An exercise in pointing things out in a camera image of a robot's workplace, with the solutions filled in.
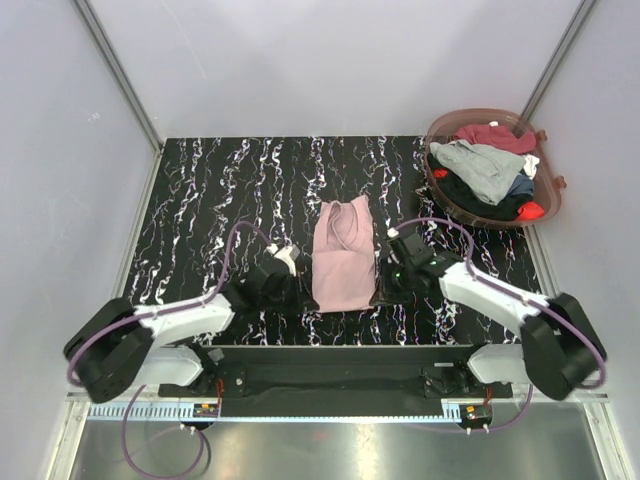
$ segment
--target clothes pile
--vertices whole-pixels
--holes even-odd
[[[533,132],[520,138],[498,122],[460,128],[447,144],[431,143],[427,156],[438,187],[453,203],[492,220],[535,220],[537,165]]]

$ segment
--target metal frame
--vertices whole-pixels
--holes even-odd
[[[158,132],[153,126],[153,122],[142,106],[142,102],[140,102],[127,74],[122,68],[120,60],[89,0],[72,0],[72,3],[87,27],[89,35],[91,35],[100,56],[103,58],[105,65],[113,76],[116,85],[118,85],[127,105],[131,108],[131,113],[133,113],[133,116],[136,118],[145,137],[147,137],[151,148],[153,148],[155,153],[159,153],[164,145],[164,140],[158,135]]]
[[[635,476],[609,403],[584,405],[591,436],[607,479],[634,480]]]
[[[551,55],[551,58],[549,58],[549,62],[542,72],[538,83],[533,89],[529,100],[527,100],[527,104],[522,110],[521,117],[526,121],[531,121],[531,117],[533,117],[538,105],[540,105],[545,93],[547,93],[549,85],[551,85],[558,70],[567,58],[571,47],[576,42],[582,28],[585,26],[598,2],[599,0],[582,0],[580,5],[578,5],[573,17],[569,21],[569,25],[567,25],[562,37],[560,37],[556,49]]]
[[[198,398],[197,402],[178,401],[161,398],[155,401],[136,401],[128,421],[132,422],[203,422],[210,423],[211,418],[194,414],[196,403],[217,405],[218,399]],[[118,400],[100,405],[92,405],[89,409],[89,420],[122,421],[129,401]],[[218,415],[216,423],[460,423],[460,405],[451,402],[443,402],[442,415],[414,415],[414,416],[365,416],[365,417],[224,417]]]
[[[45,478],[68,480],[71,477],[90,405],[89,402],[66,402],[67,412],[62,432],[58,437]]]
[[[529,385],[528,384],[512,384],[511,389],[513,390],[512,398],[493,398],[491,399],[491,403],[500,404],[500,403],[519,403],[524,401],[527,398],[527,394],[529,393]],[[470,399],[470,398],[443,398],[442,403],[453,403],[453,404],[482,404],[484,399]],[[546,395],[542,394],[538,390],[533,391],[533,397],[531,398],[532,403],[557,403],[556,400],[552,400]],[[590,403],[609,403],[609,398],[605,393],[591,393],[586,390],[576,390],[571,395],[563,400],[563,402],[568,403],[580,403],[580,404],[590,404]]]

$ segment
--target red cloth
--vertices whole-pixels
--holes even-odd
[[[516,137],[511,130],[504,125],[492,127],[486,125],[467,125],[460,128],[453,137],[456,140],[466,140],[471,145],[482,143],[506,150],[507,152],[523,155],[536,148],[536,135],[533,132],[526,132],[520,138]]]
[[[544,210],[536,202],[527,202],[518,209],[516,220],[535,220],[544,215]]]

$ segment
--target pink garment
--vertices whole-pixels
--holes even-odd
[[[467,125],[460,128],[453,137],[455,140],[466,140],[470,144],[481,143],[506,150],[507,152],[523,155],[536,148],[536,135],[526,132],[520,138],[516,137],[505,125],[492,127],[486,125]]]
[[[318,311],[371,308],[376,289],[373,219],[365,195],[349,203],[322,202],[311,258]]]

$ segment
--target cable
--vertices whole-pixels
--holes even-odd
[[[140,447],[136,448],[135,450],[129,451],[129,455],[131,455],[131,457],[134,457],[135,455],[140,453],[142,450],[149,447],[149,445],[151,445],[152,443],[155,443],[156,440],[159,440],[160,438],[164,437],[168,433],[171,433],[175,430],[176,430],[176,427],[174,425],[172,427],[165,428],[164,430],[161,430],[158,433],[155,433],[154,435],[151,436],[151,438],[149,438],[149,440],[147,440]],[[118,465],[127,460],[124,456],[122,458],[117,458],[117,459],[107,458],[107,456],[104,454],[104,450],[105,450],[104,440],[101,439],[100,433],[96,434],[96,444],[97,444],[96,449],[98,451],[98,455],[100,456],[102,461],[104,461],[105,463],[109,463],[111,465]]]
[[[489,408],[491,408],[491,399],[493,398],[493,390],[490,386],[487,386],[486,388],[487,390],[487,397],[484,399],[484,402],[482,402],[482,405],[488,405]]]
[[[412,425],[412,427],[418,428],[420,430],[425,430],[427,432],[434,432],[434,433],[453,433],[453,434],[462,433],[465,435],[469,435],[472,433],[489,433],[489,432],[497,433],[497,432],[506,430],[508,428],[511,428],[514,425],[520,423],[520,421],[524,418],[524,415],[529,411],[532,398],[533,398],[533,385],[529,385],[529,392],[527,393],[527,399],[525,400],[524,405],[522,406],[522,409],[518,412],[518,414],[515,417],[513,417],[511,420],[509,420],[507,423],[498,425],[497,427],[492,427],[490,430],[461,430],[459,428],[456,430],[444,430],[440,428],[427,427],[425,425]]]
[[[224,393],[224,382],[221,378],[216,380],[216,392],[218,392],[218,403],[216,403],[216,412],[211,415],[208,413],[199,413],[199,417],[211,417],[217,420],[220,419],[220,409],[222,408],[222,394]]]
[[[129,402],[129,405],[127,405],[126,410],[124,411],[124,416],[122,418],[122,429],[120,430],[120,444],[122,446],[122,453],[124,454],[124,458],[126,462],[129,464],[129,466],[133,469],[133,471],[135,471],[138,475],[142,475],[143,477],[146,477],[146,478],[151,478],[154,480],[179,480],[179,479],[185,478],[198,466],[198,464],[200,463],[200,460],[202,459],[202,454],[204,453],[205,445],[209,442],[209,440],[207,440],[207,437],[205,437],[204,433],[202,433],[200,430],[197,430],[195,428],[191,429],[191,432],[197,433],[198,438],[200,439],[200,450],[198,451],[198,455],[196,455],[196,458],[193,461],[193,463],[184,472],[178,475],[164,477],[164,476],[153,475],[151,473],[145,472],[140,467],[138,467],[138,465],[136,465],[136,463],[133,461],[133,458],[131,457],[131,454],[129,453],[129,450],[127,450],[127,420],[129,419],[129,414],[131,413],[131,409],[133,408],[134,403],[136,402],[138,396],[145,389],[145,387],[146,385],[140,386],[138,391],[133,395],[133,398],[131,398],[131,401]],[[174,427],[173,429],[182,430],[183,426]]]
[[[414,218],[412,220],[407,220],[406,222],[402,222],[400,225],[395,227],[395,229],[400,230],[403,227],[413,225],[415,223],[425,223],[425,222],[434,222],[434,223],[448,225],[460,231],[466,237],[467,242],[469,244],[469,251],[465,256],[465,264],[467,265],[467,270],[469,271],[469,274],[471,275],[472,278],[479,281],[480,283],[484,283],[485,285],[499,291],[500,293],[504,293],[505,295],[511,298],[515,298],[516,300],[524,301],[528,305],[534,308],[537,308],[541,312],[546,313],[555,321],[557,321],[560,325],[562,325],[564,328],[569,330],[578,340],[580,340],[585,345],[585,347],[587,347],[591,355],[593,355],[593,357],[595,358],[596,363],[598,364],[598,370],[600,370],[600,378],[598,378],[598,380],[594,382],[592,385],[582,385],[580,388],[591,390],[594,388],[601,387],[602,385],[605,384],[605,381],[607,378],[607,369],[604,363],[604,358],[602,358],[602,355],[600,355],[600,352],[595,347],[595,345],[591,342],[591,340],[589,340],[580,330],[578,330],[571,323],[565,320],[561,315],[551,310],[548,306],[542,305],[541,303],[538,303],[535,300],[523,299],[517,293],[512,292],[508,288],[505,288],[504,286],[492,281],[490,278],[481,277],[476,274],[473,263],[471,263],[471,257],[473,254],[473,249],[475,247],[475,242],[473,241],[473,237],[471,236],[471,234],[467,232],[464,228],[462,228],[460,225],[453,223],[450,220],[445,220],[443,218],[422,217],[422,218]]]
[[[232,244],[233,235],[236,233],[236,231],[241,226],[247,226],[247,227],[253,228],[256,231],[256,233],[258,233],[258,235],[267,243],[267,245],[270,243],[269,237],[267,237],[267,235],[265,235],[265,233],[262,232],[262,230],[260,230],[259,227],[255,226],[254,224],[252,224],[250,222],[247,222],[245,220],[238,221],[231,228],[231,231],[229,232],[229,236],[227,237],[227,246],[226,246],[225,253],[224,253],[224,261],[222,263],[222,272],[220,273],[220,278],[218,279],[218,284],[213,289],[213,292],[210,295],[208,295],[208,296],[206,296],[204,298],[204,303],[211,302],[215,298],[215,296],[220,292],[222,287],[224,286],[224,282],[227,279],[227,273],[229,271],[229,263],[231,261],[231,248],[233,246],[233,244]],[[76,353],[73,355],[73,357],[69,361],[69,367],[67,369],[67,380],[73,385],[81,386],[80,381],[78,381],[78,380],[76,380],[74,378],[75,368],[78,365],[79,359],[82,357],[82,355],[84,355],[84,353],[93,344],[95,344],[98,340],[100,340],[104,336],[110,334],[114,330],[117,330],[118,328],[124,327],[126,325],[130,325],[132,323],[135,323],[135,322],[138,322],[140,320],[147,319],[147,318],[160,317],[160,316],[163,316],[163,315],[167,315],[169,313],[183,312],[185,310],[189,310],[191,308],[201,307],[201,306],[202,306],[202,302],[197,300],[197,301],[191,302],[191,303],[189,303],[187,305],[164,308],[164,309],[159,310],[157,313],[151,313],[150,312],[150,313],[145,313],[145,314],[132,315],[131,317],[127,317],[127,318],[123,318],[122,320],[118,320],[117,322],[109,325],[108,327],[100,330],[98,333],[96,333],[95,335],[90,337],[78,349],[78,351],[76,351]],[[200,430],[196,430],[195,428],[191,429],[191,431],[192,432],[195,431],[198,434],[198,437],[200,438],[200,450],[198,452],[198,455],[196,456],[196,458],[193,461],[193,463],[189,466],[189,468],[187,468],[187,470],[185,470],[183,473],[181,473],[179,475],[174,475],[174,476],[169,476],[169,477],[162,477],[162,476],[153,475],[153,474],[150,474],[148,472],[145,472],[144,470],[142,470],[140,467],[138,467],[135,464],[135,462],[133,461],[133,458],[132,458],[132,454],[127,449],[127,441],[126,441],[127,420],[129,418],[129,414],[131,413],[131,409],[133,408],[133,405],[134,405],[136,399],[140,396],[140,394],[145,389],[145,387],[146,387],[146,385],[142,385],[138,389],[138,391],[134,394],[133,398],[131,399],[131,401],[127,405],[127,408],[126,408],[126,410],[124,412],[124,417],[122,419],[122,430],[120,431],[120,442],[121,442],[121,446],[122,446],[122,452],[124,453],[124,458],[125,458],[126,462],[129,464],[129,466],[136,473],[138,473],[139,475],[142,475],[143,477],[154,479],[154,480],[178,480],[178,479],[182,479],[185,476],[189,475],[198,466],[198,463],[200,462],[200,460],[202,458],[202,454],[204,453],[205,446],[208,445],[208,443],[209,443],[207,438],[204,436],[204,434]],[[219,398],[221,398],[223,391],[224,391],[224,384],[221,384],[220,387],[218,388],[218,396],[219,396]],[[165,433],[168,433],[168,430],[163,431],[161,433],[162,433],[162,435],[164,435]],[[153,438],[153,440],[157,439],[159,436],[162,436],[162,435],[155,436]]]

